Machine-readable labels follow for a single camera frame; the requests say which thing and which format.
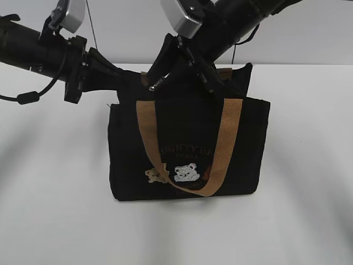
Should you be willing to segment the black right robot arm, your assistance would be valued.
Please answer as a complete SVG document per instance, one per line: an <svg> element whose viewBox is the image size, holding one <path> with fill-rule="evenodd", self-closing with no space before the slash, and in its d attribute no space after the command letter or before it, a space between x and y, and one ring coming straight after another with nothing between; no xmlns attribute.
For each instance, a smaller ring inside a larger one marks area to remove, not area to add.
<svg viewBox="0 0 353 265"><path fill-rule="evenodd" d="M298 1L161 1L176 35L167 34L153 65L146 73L152 91L188 72L205 88L217 93L224 86L214 61L232 46L250 42L260 23Z"/></svg>

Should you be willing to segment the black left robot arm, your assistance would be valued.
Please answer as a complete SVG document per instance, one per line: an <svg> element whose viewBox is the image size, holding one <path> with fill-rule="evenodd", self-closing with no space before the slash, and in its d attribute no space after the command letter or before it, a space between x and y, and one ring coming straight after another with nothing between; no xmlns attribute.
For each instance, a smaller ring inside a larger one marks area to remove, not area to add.
<svg viewBox="0 0 353 265"><path fill-rule="evenodd" d="M79 35L65 39L60 30L51 30L45 21L42 31L19 24L20 17L1 17L1 62L51 78L40 91L1 100L20 105L35 103L57 81L65 84L64 100L77 104L83 93L118 91L128 88L130 71L114 66L96 48L87 49L87 40Z"/></svg>

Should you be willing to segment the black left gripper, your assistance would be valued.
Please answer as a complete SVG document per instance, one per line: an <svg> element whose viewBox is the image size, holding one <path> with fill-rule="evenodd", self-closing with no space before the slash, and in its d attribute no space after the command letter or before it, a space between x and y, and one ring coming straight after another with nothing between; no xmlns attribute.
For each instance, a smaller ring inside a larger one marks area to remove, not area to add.
<svg viewBox="0 0 353 265"><path fill-rule="evenodd" d="M64 101L77 104L82 96L82 78L87 39L79 35L65 39L60 34L42 35L38 44L47 49L43 67L54 73L52 81L39 92L47 93L58 80L65 82ZM108 61L97 49L87 53L87 92L127 89L138 80L138 73L123 70Z"/></svg>

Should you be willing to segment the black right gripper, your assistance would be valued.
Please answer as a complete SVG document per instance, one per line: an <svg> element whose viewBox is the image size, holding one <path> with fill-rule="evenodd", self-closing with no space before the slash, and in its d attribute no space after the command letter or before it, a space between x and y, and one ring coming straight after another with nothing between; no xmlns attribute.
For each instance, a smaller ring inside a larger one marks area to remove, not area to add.
<svg viewBox="0 0 353 265"><path fill-rule="evenodd" d="M179 57L179 49L187 58L189 66L204 83L206 90L215 96L222 96L224 84L215 64L204 58L190 39L181 35L172 36L170 33L165 36L162 48L147 72L148 85L154 86L171 72Z"/></svg>

